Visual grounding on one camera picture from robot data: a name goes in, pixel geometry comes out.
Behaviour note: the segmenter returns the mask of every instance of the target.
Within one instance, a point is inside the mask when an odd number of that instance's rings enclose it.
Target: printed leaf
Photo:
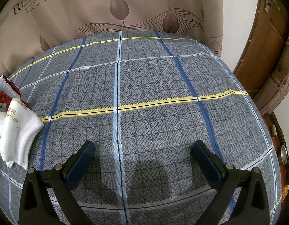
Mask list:
[[[2,63],[2,71],[6,77],[8,77],[11,73],[7,70],[5,65]]]
[[[124,0],[111,0],[110,12],[118,20],[124,20],[129,14],[128,4]]]
[[[81,31],[78,31],[78,30],[75,29],[75,39],[84,38],[86,36],[87,36],[86,34],[84,34]]]
[[[167,13],[162,22],[163,31],[175,34],[179,29],[179,22],[172,11],[167,8]]]
[[[25,60],[22,62],[22,65],[25,64],[26,62],[28,62],[28,61],[31,60],[31,59],[32,59],[32,58],[27,58],[27,59],[25,59]]]
[[[50,49],[49,44],[41,35],[40,35],[40,47],[42,48],[44,52]]]
[[[203,21],[204,21],[204,8],[203,8],[202,4],[201,4],[201,14],[202,14],[202,18],[203,18]]]

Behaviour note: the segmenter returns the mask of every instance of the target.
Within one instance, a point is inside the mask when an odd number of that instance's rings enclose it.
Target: round metal knob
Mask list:
[[[62,164],[56,164],[55,165],[55,170],[60,170],[62,168]]]
[[[228,168],[228,169],[233,169],[234,168],[234,166],[233,166],[233,164],[231,164],[231,163],[227,163],[226,164],[226,168]]]
[[[28,173],[33,173],[34,172],[34,168],[33,167],[30,167],[29,169],[28,169]]]
[[[260,169],[257,168],[257,167],[254,167],[254,168],[253,168],[253,171],[254,171],[255,173],[260,173]]]

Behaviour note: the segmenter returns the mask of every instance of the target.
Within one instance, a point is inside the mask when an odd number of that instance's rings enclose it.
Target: bed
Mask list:
[[[276,223],[281,177],[271,137],[247,92],[203,44],[161,32],[98,34],[51,48],[9,78],[44,122],[29,167],[51,169],[84,141],[95,143],[72,191],[95,224],[194,224],[216,194],[190,154],[197,140],[225,163],[261,170]],[[0,158],[0,207],[14,224],[25,174]]]

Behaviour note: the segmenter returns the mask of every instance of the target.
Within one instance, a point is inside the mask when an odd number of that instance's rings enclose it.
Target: light blue stripe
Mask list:
[[[56,47],[57,47],[57,46],[55,46],[54,49],[53,49],[53,52],[52,52],[52,55],[51,55],[51,57],[50,57],[50,60],[49,60],[48,64],[46,65],[46,67],[44,68],[44,70],[42,71],[42,73],[39,75],[36,83],[34,84],[34,87],[33,87],[33,89],[31,90],[31,93],[30,93],[30,95],[29,95],[29,97],[28,97],[27,102],[29,102],[29,100],[30,100],[30,98],[31,98],[31,96],[32,96],[32,93],[34,92],[34,90],[35,90],[35,88],[36,88],[36,84],[38,83],[38,81],[39,81],[40,78],[42,77],[42,75],[43,75],[43,73],[45,72],[45,70],[47,69],[48,65],[50,64],[51,59],[52,59],[52,57],[53,57],[53,55],[54,55],[54,52],[55,52]]]
[[[16,73],[16,75],[15,75],[15,79],[14,79],[14,81],[12,81],[14,84],[15,84],[15,81],[16,81],[16,78],[17,78],[17,76],[18,76],[18,74],[19,74],[19,70],[21,69],[21,66],[19,67],[19,69],[17,70],[17,73]]]
[[[14,218],[14,215],[12,213],[12,209],[11,209],[11,184],[10,184],[10,167],[8,168],[8,188],[9,188],[9,199],[8,199],[8,205],[9,205],[9,211],[10,211],[10,214],[12,216],[12,219],[14,221],[14,223],[17,225],[17,221],[15,220]]]
[[[112,121],[112,139],[113,139],[113,151],[115,160],[115,184],[116,184],[116,194],[118,200],[118,206],[123,207],[127,205],[127,192],[126,192],[126,181],[124,172],[124,160],[123,160],[123,150],[121,144],[121,115],[118,112],[118,107],[121,105],[121,95],[120,95],[120,59],[121,59],[121,38],[122,32],[118,35],[118,51],[117,51],[117,63],[114,65],[114,96],[113,96],[113,121]],[[128,225],[130,222],[130,215],[128,211],[121,210],[120,218],[121,224],[126,225],[126,216],[128,220]]]
[[[198,42],[197,42],[196,40],[194,40],[194,39],[192,39],[192,40],[195,41],[195,42],[196,42],[198,45],[200,45],[202,48],[204,48],[207,52],[209,52],[209,53],[211,54],[212,57],[214,57],[214,58],[216,59],[217,63],[226,71],[226,73],[229,75],[229,77],[233,80],[233,82],[235,83],[235,85],[238,87],[238,90],[243,93],[243,91],[242,91],[241,87],[239,86],[239,84],[237,83],[237,81],[233,78],[233,76],[232,76],[232,75],[230,74],[230,72],[225,68],[225,66],[223,66],[223,65],[221,64],[221,62],[218,60],[218,57],[215,56],[215,55],[213,55],[212,52],[209,50],[209,48],[207,48],[206,46],[202,45],[201,43],[198,43]],[[252,111],[252,113],[253,113],[253,115],[254,115],[254,117],[255,117],[255,119],[256,119],[256,121],[257,121],[260,129],[261,129],[261,132],[262,132],[263,138],[264,138],[264,140],[265,140],[265,142],[266,142],[267,148],[268,148],[268,150],[270,150],[270,145],[269,145],[268,140],[267,140],[267,138],[266,138],[265,132],[264,132],[262,126],[261,126],[261,123],[260,123],[260,121],[259,121],[259,119],[258,119],[258,117],[257,117],[257,115],[256,115],[256,113],[255,113],[255,111],[254,111],[254,109],[253,109],[253,107],[252,107],[252,105],[250,104],[250,102],[248,101],[248,99],[247,99],[247,97],[244,95],[244,93],[243,93],[242,95],[243,95],[245,101],[247,102],[247,104],[250,106],[250,109],[251,109],[251,111]],[[273,175],[274,175],[274,190],[275,190],[275,192],[274,192],[274,194],[275,194],[275,203],[274,203],[274,207],[273,207],[273,208],[274,208],[274,211],[273,211],[273,213],[272,213],[272,218],[271,218],[271,220],[270,220],[270,224],[272,224],[272,222],[273,222],[273,217],[274,217],[274,213],[275,213],[275,206],[276,206],[276,203],[277,203],[277,184],[276,184],[275,164],[274,164],[274,161],[273,161],[273,155],[272,155],[271,151],[270,151],[270,160],[271,160],[271,163],[272,163],[271,166],[272,166],[272,171],[273,171]]]

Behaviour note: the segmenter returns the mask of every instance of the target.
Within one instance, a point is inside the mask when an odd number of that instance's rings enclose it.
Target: black bracket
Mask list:
[[[50,224],[61,222],[50,200],[47,188],[52,188],[59,205],[71,225],[93,225],[71,194],[78,187],[96,152],[93,142],[86,141],[64,165],[51,170],[36,171],[29,168],[21,195],[19,225]]]
[[[195,160],[211,188],[217,194],[195,225],[217,225],[224,215],[236,188],[242,187],[229,220],[225,225],[268,225],[270,212],[263,177],[259,168],[251,171],[236,169],[224,164],[212,154],[202,141],[196,141],[191,149]]]
[[[237,187],[242,187],[239,198],[225,225],[268,225],[269,206],[260,169],[251,171],[236,169],[224,164],[212,154],[202,141],[197,141],[191,153],[202,169],[211,188],[217,194],[197,220],[195,225],[218,225]],[[60,225],[47,188],[53,188],[59,205],[71,225],[93,225],[83,212],[71,190],[78,184],[95,155],[95,145],[86,141],[64,165],[57,164],[52,170],[27,172],[19,209],[19,225]]]

